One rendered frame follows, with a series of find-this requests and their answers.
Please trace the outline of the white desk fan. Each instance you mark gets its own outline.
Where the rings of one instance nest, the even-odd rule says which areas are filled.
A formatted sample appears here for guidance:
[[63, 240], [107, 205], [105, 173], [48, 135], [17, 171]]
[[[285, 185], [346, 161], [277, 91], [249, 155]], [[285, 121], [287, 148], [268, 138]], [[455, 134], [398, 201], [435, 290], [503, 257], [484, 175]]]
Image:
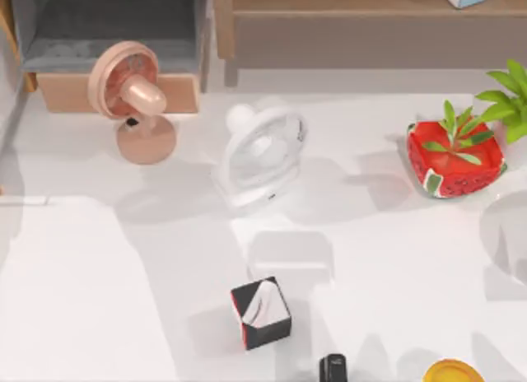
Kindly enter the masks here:
[[238, 104], [227, 112], [226, 126], [231, 138], [214, 179], [227, 205], [265, 203], [298, 176], [308, 134], [302, 114], [287, 105]]

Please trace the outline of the black and white tissue box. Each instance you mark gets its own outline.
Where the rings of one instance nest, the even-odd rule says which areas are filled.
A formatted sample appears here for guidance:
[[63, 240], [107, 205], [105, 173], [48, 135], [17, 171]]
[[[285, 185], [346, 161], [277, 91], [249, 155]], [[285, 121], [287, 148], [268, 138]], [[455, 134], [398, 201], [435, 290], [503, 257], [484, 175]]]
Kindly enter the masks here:
[[245, 350], [287, 338], [292, 317], [275, 277], [267, 277], [231, 290]]

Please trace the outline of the pale wooden drawer front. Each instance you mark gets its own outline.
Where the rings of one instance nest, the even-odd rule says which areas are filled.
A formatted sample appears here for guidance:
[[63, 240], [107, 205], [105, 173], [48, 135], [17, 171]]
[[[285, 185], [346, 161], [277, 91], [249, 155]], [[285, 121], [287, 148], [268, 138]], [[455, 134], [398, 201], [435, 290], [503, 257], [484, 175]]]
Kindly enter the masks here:
[[[36, 80], [48, 111], [95, 113], [88, 100], [87, 73], [37, 73]], [[166, 94], [169, 114], [196, 113], [199, 106], [199, 77], [190, 74], [161, 74], [158, 86]]]

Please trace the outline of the pink desk fan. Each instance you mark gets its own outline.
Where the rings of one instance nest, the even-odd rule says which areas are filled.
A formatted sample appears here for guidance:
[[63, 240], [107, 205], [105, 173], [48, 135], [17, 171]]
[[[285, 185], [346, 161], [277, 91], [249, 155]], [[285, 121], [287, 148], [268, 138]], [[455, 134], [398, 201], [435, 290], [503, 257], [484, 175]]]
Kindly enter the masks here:
[[152, 165], [173, 152], [174, 125], [163, 114], [165, 92], [157, 85], [157, 56], [144, 44], [122, 41], [96, 61], [88, 78], [91, 106], [108, 119], [121, 122], [116, 130], [120, 155], [136, 165]]

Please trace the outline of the wooden open shelf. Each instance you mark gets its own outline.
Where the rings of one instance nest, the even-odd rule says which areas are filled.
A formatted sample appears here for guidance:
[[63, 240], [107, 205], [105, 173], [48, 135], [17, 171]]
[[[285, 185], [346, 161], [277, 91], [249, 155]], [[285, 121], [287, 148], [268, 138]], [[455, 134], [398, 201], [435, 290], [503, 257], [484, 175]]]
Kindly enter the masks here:
[[226, 79], [241, 69], [471, 70], [527, 64], [527, 0], [212, 0]]

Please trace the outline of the small black stapler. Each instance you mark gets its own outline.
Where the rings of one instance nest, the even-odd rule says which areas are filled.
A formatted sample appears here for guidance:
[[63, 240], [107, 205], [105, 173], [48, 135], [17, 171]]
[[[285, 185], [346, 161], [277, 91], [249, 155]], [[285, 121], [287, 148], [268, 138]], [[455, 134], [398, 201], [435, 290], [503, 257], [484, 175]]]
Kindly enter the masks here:
[[346, 357], [330, 353], [319, 360], [319, 382], [347, 382]]

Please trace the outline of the green leafy plant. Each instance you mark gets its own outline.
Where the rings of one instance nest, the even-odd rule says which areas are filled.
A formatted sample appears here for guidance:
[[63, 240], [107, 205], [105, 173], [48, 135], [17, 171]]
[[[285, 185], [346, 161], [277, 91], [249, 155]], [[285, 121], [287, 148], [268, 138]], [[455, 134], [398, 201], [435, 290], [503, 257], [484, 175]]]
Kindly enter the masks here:
[[527, 69], [509, 58], [506, 71], [492, 70], [487, 75], [509, 93], [498, 89], [478, 93], [477, 100], [489, 103], [480, 118], [483, 122], [500, 122], [508, 144], [527, 137]]

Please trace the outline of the yellow round lid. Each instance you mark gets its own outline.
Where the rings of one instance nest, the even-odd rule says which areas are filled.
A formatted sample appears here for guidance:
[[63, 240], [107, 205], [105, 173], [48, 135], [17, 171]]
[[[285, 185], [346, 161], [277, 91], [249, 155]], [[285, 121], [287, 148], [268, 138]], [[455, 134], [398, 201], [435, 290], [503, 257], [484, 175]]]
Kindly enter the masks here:
[[444, 359], [431, 365], [422, 382], [485, 382], [469, 364], [456, 359]]

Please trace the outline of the wooden cupboard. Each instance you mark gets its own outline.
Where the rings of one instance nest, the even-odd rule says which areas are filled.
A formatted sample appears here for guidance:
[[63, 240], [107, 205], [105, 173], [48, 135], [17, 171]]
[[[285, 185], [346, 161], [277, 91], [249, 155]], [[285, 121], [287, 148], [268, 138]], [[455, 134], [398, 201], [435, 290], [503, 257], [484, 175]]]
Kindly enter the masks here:
[[0, 27], [7, 37], [17, 69], [21, 73], [23, 89], [36, 91], [38, 84], [34, 72], [23, 68], [28, 49], [36, 34], [39, 4], [35, 0], [0, 0]]

